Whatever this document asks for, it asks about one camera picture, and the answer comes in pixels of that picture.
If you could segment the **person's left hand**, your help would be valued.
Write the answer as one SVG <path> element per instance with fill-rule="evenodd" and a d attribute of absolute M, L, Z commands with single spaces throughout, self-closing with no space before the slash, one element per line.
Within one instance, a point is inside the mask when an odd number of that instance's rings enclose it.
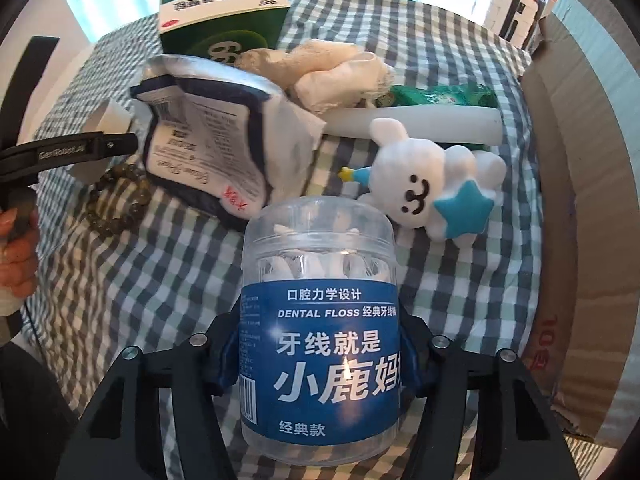
<path fill-rule="evenodd" d="M 38 212 L 29 216 L 26 231 L 15 240 L 9 240 L 18 211 L 16 208 L 1 214 L 1 316 L 16 312 L 23 301 L 37 288 L 39 242 Z"/>

